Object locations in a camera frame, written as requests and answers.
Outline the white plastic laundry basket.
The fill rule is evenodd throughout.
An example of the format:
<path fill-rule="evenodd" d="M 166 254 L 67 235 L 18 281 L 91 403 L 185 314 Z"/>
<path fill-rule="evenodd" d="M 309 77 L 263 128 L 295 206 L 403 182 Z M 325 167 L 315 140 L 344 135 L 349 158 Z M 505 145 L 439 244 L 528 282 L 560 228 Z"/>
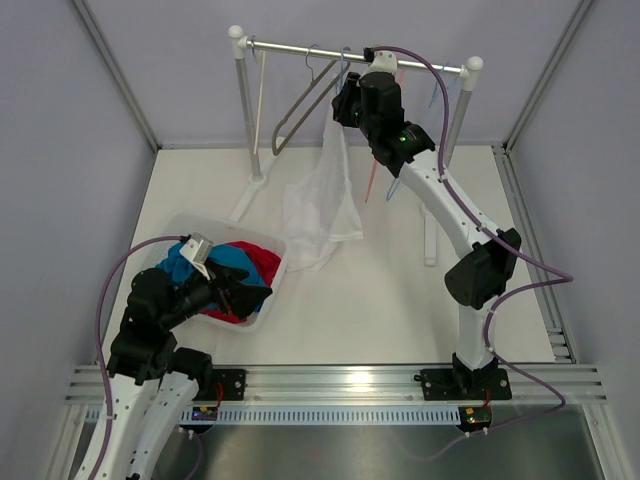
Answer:
<path fill-rule="evenodd" d="M 250 272 L 248 283 L 264 284 L 272 294 L 261 306 L 243 320 L 225 315 L 211 307 L 195 316 L 199 322 L 234 331 L 250 333 L 267 317 L 275 300 L 288 263 L 288 244 L 280 236 L 262 229 L 216 216 L 199 215 L 179 211 L 169 216 L 157 230 L 159 236 L 198 233 L 214 245 L 211 258 L 214 261 Z"/>

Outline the light blue white-shirt hanger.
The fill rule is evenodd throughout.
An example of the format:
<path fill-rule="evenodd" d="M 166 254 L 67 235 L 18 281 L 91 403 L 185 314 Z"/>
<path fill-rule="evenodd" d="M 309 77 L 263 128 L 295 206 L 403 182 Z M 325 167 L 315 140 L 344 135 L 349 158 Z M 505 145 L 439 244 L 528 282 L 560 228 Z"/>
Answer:
<path fill-rule="evenodd" d="M 340 49 L 340 57 L 339 57 L 339 72 L 336 77 L 337 82 L 335 86 L 335 91 L 339 93 L 344 84 L 344 74 L 349 69 L 349 62 L 345 58 L 345 54 L 350 52 L 351 48 L 349 46 L 342 47 Z"/>

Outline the red t shirt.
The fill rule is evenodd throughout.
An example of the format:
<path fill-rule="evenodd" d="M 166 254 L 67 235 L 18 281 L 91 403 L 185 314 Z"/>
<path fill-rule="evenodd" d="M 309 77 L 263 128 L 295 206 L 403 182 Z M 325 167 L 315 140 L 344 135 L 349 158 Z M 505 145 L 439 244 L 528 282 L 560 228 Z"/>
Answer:
<path fill-rule="evenodd" d="M 271 286 L 281 263 L 281 257 L 274 252 L 246 241 L 235 241 L 212 248 L 209 257 L 217 263 L 244 269 L 249 276 L 244 282 Z"/>

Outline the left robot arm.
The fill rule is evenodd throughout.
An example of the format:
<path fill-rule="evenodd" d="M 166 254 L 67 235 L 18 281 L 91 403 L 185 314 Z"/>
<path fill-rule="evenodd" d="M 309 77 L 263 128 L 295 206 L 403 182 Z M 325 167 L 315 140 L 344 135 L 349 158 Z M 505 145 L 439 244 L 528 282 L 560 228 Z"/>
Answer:
<path fill-rule="evenodd" d="M 105 398 L 77 478 L 148 479 L 193 401 L 243 400 L 245 370 L 215 367 L 210 354 L 178 346 L 172 330 L 210 305 L 248 317 L 272 290 L 247 276 L 208 260 L 180 286 L 160 268 L 133 278 L 110 355 L 100 362 Z"/>

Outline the aluminium rail frame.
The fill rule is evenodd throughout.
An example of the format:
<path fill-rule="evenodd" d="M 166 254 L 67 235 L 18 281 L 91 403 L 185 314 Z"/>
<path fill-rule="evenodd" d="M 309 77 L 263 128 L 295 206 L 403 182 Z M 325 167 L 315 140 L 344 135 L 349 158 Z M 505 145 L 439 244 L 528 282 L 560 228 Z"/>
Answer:
<path fill-rule="evenodd" d="M 511 369 L 507 382 L 514 404 L 554 405 L 561 393 L 569 404 L 605 404 L 597 369 L 584 364 L 525 364 Z M 220 390 L 227 403 L 238 392 L 242 402 L 270 405 L 402 405 L 423 401 L 419 365 L 387 366 L 247 366 L 242 380 Z"/>

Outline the blue t shirt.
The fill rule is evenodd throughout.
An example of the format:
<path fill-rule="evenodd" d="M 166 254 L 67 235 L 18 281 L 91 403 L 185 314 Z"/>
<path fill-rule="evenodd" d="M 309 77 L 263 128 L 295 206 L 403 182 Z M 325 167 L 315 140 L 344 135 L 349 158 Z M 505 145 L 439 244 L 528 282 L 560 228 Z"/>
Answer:
<path fill-rule="evenodd" d="M 232 242 L 212 247 L 199 271 L 181 254 L 189 246 L 174 244 L 163 261 L 134 279 L 127 308 L 146 309 L 166 327 L 199 314 L 244 321 L 273 293 L 244 246 Z"/>

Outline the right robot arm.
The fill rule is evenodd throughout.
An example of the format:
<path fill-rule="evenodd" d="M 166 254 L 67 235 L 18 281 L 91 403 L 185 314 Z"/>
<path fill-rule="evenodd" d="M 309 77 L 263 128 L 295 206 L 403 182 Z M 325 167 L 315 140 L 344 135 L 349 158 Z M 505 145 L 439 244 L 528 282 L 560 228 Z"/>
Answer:
<path fill-rule="evenodd" d="M 393 74 L 350 73 L 332 101 L 333 118 L 359 129 L 374 158 L 407 186 L 434 215 L 458 257 L 445 274 L 459 307 L 458 343 L 449 368 L 424 370 L 417 379 L 427 400 L 509 400 L 507 373 L 489 350 L 486 316 L 512 278 L 521 237 L 516 229 L 488 222 L 476 226 L 451 196 L 455 182 L 438 168 L 436 146 L 404 118 L 401 87 Z"/>

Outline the cream empty hanger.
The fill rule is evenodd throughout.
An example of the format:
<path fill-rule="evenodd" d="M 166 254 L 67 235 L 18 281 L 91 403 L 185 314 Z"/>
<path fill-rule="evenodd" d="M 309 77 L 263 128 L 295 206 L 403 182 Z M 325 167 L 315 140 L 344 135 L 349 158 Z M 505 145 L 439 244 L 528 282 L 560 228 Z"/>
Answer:
<path fill-rule="evenodd" d="M 262 126 L 262 111 L 264 104 L 264 88 L 265 88 L 265 75 L 266 75 L 266 63 L 267 63 L 267 52 L 261 51 L 260 55 L 260 77 L 259 77 L 259 88 L 258 88 L 258 104 L 257 104 L 257 112 L 256 112 L 256 123 L 255 123 L 255 135 L 254 135 L 254 144 L 252 152 L 254 154 L 258 154 L 259 142 L 260 142 L 260 132 Z"/>

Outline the white t shirt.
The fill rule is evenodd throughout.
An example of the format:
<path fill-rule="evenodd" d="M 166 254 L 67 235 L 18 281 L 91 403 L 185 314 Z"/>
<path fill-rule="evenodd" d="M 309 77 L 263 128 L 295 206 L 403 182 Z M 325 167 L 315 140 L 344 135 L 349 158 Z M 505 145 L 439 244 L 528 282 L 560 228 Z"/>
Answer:
<path fill-rule="evenodd" d="M 344 128 L 326 115 L 323 145 L 313 170 L 285 188 L 283 234 L 289 272 L 318 271 L 339 245 L 364 238 L 357 211 Z"/>

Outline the light blue red-shirt hanger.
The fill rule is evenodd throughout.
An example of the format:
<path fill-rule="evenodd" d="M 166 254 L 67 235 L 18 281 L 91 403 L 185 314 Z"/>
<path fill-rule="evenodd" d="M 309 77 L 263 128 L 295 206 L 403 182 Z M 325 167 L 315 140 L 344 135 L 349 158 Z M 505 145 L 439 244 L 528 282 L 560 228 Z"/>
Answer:
<path fill-rule="evenodd" d="M 399 79 L 399 82 L 402 83 L 404 80 L 404 70 L 401 71 L 398 75 L 396 75 Z M 457 84 L 459 82 L 459 78 L 454 76 L 454 78 L 448 82 L 444 82 L 447 90 L 447 94 L 451 94 L 452 90 L 456 90 Z M 429 135 L 434 139 L 434 141 L 439 142 L 441 129 L 442 129 L 442 117 L 444 112 L 444 106 L 442 101 L 442 92 L 438 82 L 435 82 L 430 101 L 428 106 L 426 107 L 426 113 L 424 118 L 419 122 L 422 125 L 422 128 L 425 129 L 429 133 Z M 389 202 L 394 194 L 396 193 L 398 187 L 400 185 L 399 179 L 394 179 L 389 189 L 386 193 L 386 201 Z"/>

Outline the pink hanger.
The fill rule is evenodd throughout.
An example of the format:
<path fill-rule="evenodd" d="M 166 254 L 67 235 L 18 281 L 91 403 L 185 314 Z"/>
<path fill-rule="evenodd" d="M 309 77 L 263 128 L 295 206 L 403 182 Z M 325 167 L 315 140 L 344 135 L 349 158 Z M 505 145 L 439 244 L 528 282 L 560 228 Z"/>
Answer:
<path fill-rule="evenodd" d="M 397 81 L 397 83 L 399 85 L 403 85 L 404 83 L 404 77 L 405 77 L 405 71 L 403 69 L 400 69 L 396 74 L 395 74 L 395 79 Z M 365 193 L 365 198 L 364 198 L 364 203 L 367 204 L 371 195 L 371 190 L 373 188 L 374 185 L 374 181 L 375 181 L 375 176 L 376 176 L 376 171 L 377 171 L 377 161 L 375 159 L 372 160 L 372 166 L 371 166 L 371 170 L 370 170 L 370 175 L 369 175 L 369 180 L 368 180 L 368 184 L 367 184 L 367 189 L 366 189 L 366 193 Z"/>

